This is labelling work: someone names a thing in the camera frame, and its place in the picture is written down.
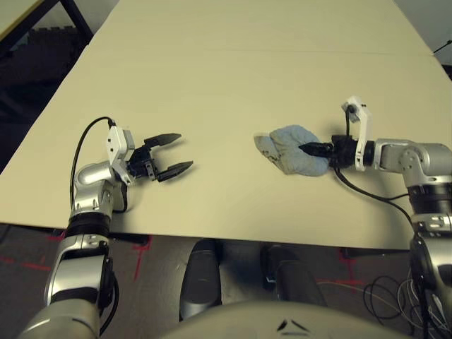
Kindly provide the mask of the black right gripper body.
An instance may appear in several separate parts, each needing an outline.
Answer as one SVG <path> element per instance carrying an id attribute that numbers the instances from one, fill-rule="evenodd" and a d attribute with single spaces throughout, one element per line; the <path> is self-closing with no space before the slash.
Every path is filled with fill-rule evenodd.
<path id="1" fill-rule="evenodd" d="M 357 141 L 347 135 L 331 137 L 333 152 L 329 160 L 332 168 L 348 168 L 355 165 Z"/>

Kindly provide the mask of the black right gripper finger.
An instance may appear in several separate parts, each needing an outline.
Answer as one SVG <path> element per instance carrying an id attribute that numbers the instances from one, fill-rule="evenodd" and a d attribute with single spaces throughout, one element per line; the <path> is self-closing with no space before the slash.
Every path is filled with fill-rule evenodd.
<path id="1" fill-rule="evenodd" d="M 299 146 L 304 153 L 315 157 L 330 157 L 333 154 L 332 143 L 309 142 Z"/>

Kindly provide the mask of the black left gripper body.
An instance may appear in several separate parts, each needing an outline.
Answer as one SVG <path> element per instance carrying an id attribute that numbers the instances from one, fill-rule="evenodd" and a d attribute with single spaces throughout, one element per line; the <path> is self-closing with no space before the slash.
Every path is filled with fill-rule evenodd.
<path id="1" fill-rule="evenodd" d="M 143 177 L 150 180 L 157 179 L 157 167 L 151 156 L 151 147 L 146 144 L 132 152 L 127 167 L 134 179 Z"/>

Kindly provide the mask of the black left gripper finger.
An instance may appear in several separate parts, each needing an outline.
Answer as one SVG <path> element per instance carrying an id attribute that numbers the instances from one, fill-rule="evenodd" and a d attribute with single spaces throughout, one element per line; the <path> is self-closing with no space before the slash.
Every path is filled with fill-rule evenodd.
<path id="1" fill-rule="evenodd" d="M 176 141 L 181 137 L 182 135 L 179 133 L 164 133 L 145 139 L 144 144 L 147 147 L 164 146 Z"/>
<path id="2" fill-rule="evenodd" d="M 169 179 L 172 179 L 188 170 L 188 168 L 190 168 L 193 164 L 194 164 L 193 161 L 188 161 L 180 162 L 175 165 L 169 166 L 166 170 L 158 173 L 157 180 L 159 182 L 164 182 Z"/>

